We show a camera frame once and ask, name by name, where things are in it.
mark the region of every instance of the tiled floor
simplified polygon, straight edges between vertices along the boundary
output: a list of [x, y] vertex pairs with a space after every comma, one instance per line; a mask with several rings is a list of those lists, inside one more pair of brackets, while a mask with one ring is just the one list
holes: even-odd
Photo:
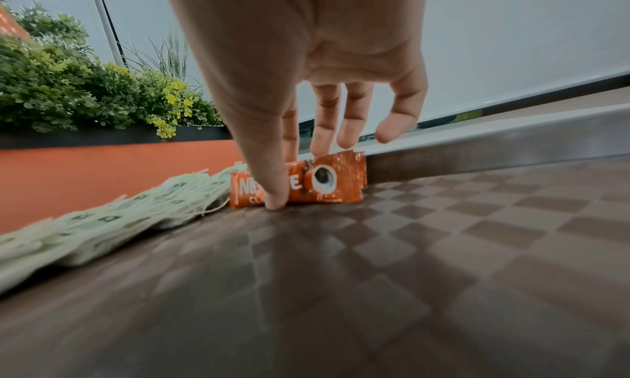
[[0, 300], [2, 377], [630, 376], [630, 158], [225, 211]]

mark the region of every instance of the orange sachet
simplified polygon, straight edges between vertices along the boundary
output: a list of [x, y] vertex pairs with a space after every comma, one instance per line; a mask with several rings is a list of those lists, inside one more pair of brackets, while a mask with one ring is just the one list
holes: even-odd
[[[363, 201], [367, 186], [366, 155], [344, 151], [329, 156], [287, 164], [289, 203]], [[264, 190], [249, 172], [232, 172], [230, 208], [264, 204]]]

